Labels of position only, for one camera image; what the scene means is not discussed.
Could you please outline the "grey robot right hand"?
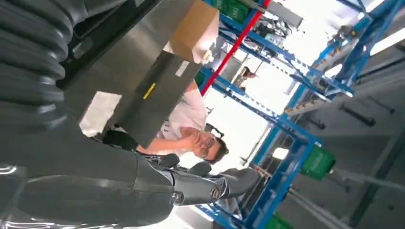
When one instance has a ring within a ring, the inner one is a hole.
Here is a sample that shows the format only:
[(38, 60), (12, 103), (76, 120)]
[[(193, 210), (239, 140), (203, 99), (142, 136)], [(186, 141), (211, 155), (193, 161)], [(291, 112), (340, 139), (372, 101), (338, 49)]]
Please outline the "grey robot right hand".
[(253, 186), (251, 168), (204, 177), (82, 134), (76, 122), (50, 128), (0, 121), (0, 226), (3, 229), (142, 227), (181, 205), (234, 198)]

